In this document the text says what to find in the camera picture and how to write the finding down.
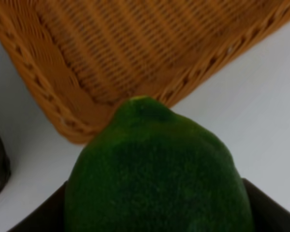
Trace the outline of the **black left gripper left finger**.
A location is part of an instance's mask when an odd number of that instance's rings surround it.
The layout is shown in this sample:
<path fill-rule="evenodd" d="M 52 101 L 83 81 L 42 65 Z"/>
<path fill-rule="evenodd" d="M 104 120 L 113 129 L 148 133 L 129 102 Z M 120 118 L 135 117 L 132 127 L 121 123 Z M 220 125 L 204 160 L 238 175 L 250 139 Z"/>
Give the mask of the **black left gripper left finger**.
<path fill-rule="evenodd" d="M 65 187 L 66 183 L 63 183 L 45 202 L 9 231 L 63 232 Z"/>

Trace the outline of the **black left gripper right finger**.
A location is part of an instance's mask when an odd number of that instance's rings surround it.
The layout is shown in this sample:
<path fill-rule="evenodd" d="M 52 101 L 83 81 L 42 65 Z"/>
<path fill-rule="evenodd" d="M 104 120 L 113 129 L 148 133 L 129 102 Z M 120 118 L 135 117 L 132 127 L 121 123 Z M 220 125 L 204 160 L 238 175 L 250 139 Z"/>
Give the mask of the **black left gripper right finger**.
<path fill-rule="evenodd" d="M 290 212 L 243 179 L 257 232 L 290 232 Z"/>

